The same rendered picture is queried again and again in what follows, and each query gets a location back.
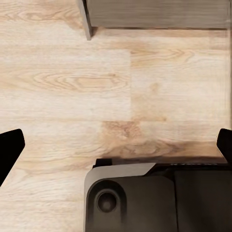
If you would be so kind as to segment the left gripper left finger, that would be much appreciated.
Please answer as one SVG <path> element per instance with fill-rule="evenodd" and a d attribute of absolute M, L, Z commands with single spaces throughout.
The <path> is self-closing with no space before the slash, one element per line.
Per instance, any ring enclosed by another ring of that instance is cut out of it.
<path fill-rule="evenodd" d="M 0 134 L 0 186 L 11 171 L 24 147 L 25 140 L 21 129 Z"/>

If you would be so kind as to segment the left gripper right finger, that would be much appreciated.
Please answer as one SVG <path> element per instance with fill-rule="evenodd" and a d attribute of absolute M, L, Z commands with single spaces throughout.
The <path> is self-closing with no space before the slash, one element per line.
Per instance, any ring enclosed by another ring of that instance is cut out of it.
<path fill-rule="evenodd" d="M 217 147 L 232 167 L 232 130 L 222 128 L 217 138 Z"/>

